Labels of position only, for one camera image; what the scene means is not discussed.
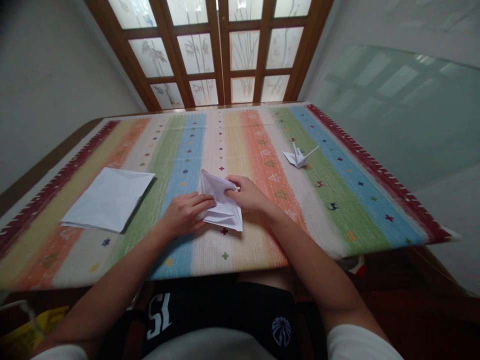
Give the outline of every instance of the yellow stripe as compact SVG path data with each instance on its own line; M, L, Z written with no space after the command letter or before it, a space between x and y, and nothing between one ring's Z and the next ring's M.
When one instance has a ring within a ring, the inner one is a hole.
M9 288L19 272L28 265L29 260L57 228L60 219L104 166L105 160L133 124L132 121L121 121L31 223L30 228L18 238L7 256L0 262L0 288Z
M226 112L223 119L226 125L226 160L230 174L253 178L240 114ZM242 210L242 216L241 239L232 241L231 244L233 268L235 271L248 271L271 267L275 261L269 258L271 253L268 251L267 242L272 240L261 226L258 213Z

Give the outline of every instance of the t-shirt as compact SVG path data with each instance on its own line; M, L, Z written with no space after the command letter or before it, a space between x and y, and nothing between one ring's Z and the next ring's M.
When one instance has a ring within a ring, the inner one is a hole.
M331 360L400 360L400 354L384 339L356 325L334 327L326 339ZM274 357L246 332L219 327L205 328L167 341L143 360L160 359L262 359ZM88 360L77 345L61 345L35 356L34 360Z

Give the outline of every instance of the hand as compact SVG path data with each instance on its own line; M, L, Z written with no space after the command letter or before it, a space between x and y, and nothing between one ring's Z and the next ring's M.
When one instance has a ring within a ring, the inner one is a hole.
M248 177L229 175L226 179L240 187L240 190L226 190L225 195L235 200L242 208L262 210L267 204L271 203L269 198Z
M170 240L196 232L207 224L198 215L216 205L212 195L199 195L197 191L176 196L155 226Z

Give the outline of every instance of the stack of white paper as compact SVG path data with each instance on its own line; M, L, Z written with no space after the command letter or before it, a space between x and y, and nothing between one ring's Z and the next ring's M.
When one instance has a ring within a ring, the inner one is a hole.
M239 232L243 231L242 209L235 200L224 194L225 190L236 189L237 187L233 182L211 175L202 169L198 193L212 195L216 202L215 207L200 215L200 217L204 217L203 221Z
M103 168L61 219L62 225L120 233L154 176Z
M282 152L283 152L283 155L285 155L288 162L292 165L295 165L297 169L300 169L301 167L307 165L307 157L319 148L317 146L312 151L310 151L307 155L304 156L302 154L302 151L295 146L295 142L293 142L292 144L293 144L293 151L295 153L285 152L285 151L282 151Z

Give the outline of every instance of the wooden frame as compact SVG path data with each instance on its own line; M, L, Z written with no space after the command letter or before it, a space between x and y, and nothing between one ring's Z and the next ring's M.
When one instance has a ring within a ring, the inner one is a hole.
M307 75L317 43L327 21L333 0L312 0L307 16L274 18L276 0L263 0L261 20L229 21L228 0L219 0L220 41L223 60L225 104L232 103L232 89L227 84L233 78L255 77L253 103L261 101L265 76L290 75L284 101L297 100ZM266 69L272 29L303 27L303 32L291 68ZM231 70L230 32L260 30L258 58L255 69Z
M214 79L218 104L224 105L222 60L215 1L206 1L208 22L174 26L166 0L149 0L157 27L122 29L108 0L85 0L87 7L98 23L113 51L120 60L128 77L149 111L159 111L161 106L150 85L176 83L185 108L196 106L190 81ZM187 74L177 36L210 35L214 72ZM161 38L173 76L146 77L129 40Z

